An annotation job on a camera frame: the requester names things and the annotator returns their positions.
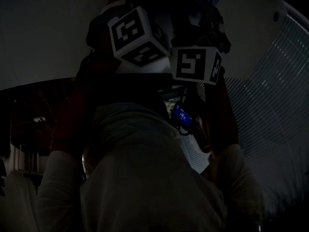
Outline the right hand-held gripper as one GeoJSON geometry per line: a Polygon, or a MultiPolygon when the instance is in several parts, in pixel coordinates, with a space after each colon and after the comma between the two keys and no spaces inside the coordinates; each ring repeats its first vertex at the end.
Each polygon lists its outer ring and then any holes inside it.
{"type": "Polygon", "coordinates": [[[173,79],[215,85],[223,55],[231,48],[219,10],[209,1],[194,1],[172,10],[170,17],[173,79]]]}

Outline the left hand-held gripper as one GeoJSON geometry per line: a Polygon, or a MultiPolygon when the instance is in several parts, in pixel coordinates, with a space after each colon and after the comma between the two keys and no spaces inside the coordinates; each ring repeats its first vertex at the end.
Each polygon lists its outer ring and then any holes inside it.
{"type": "Polygon", "coordinates": [[[98,35],[107,28],[110,33],[113,56],[140,68],[170,55],[166,33],[142,8],[131,8],[127,0],[106,5],[89,24],[87,44],[95,48],[98,35]]]}

